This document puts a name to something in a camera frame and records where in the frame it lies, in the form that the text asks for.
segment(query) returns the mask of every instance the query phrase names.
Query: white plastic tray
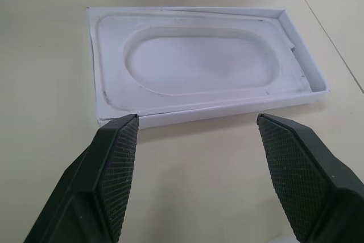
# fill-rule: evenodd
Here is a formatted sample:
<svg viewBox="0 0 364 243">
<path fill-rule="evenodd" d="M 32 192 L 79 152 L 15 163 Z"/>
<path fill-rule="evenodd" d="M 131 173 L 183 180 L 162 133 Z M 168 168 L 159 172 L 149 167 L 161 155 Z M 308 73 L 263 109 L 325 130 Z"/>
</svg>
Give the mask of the white plastic tray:
<svg viewBox="0 0 364 243">
<path fill-rule="evenodd" d="M 329 92 L 287 13 L 88 8 L 97 118 L 140 127 L 306 104 Z"/>
</svg>

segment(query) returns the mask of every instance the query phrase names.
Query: white table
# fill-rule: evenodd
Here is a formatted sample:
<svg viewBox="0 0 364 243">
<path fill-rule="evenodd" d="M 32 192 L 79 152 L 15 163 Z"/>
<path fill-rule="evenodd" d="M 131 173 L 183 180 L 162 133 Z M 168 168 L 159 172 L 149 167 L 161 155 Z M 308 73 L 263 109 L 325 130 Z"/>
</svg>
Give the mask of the white table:
<svg viewBox="0 0 364 243">
<path fill-rule="evenodd" d="M 88 6 L 285 7 L 331 84 L 269 111 L 310 126 L 364 180 L 364 96 L 304 0 L 0 0 L 0 241 L 26 237 L 95 118 Z M 290 233 L 257 114 L 142 130 L 122 242 L 266 242 Z"/>
</svg>

